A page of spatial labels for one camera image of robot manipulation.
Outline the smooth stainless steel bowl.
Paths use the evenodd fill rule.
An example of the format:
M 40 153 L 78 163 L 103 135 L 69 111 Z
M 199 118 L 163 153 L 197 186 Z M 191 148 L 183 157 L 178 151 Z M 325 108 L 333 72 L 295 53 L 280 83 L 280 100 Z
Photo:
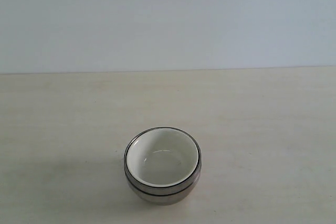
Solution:
M 186 198 L 196 186 L 201 166 L 181 183 L 166 187 L 152 187 L 137 181 L 127 169 L 124 170 L 131 190 L 141 199 L 158 205 L 171 205 Z

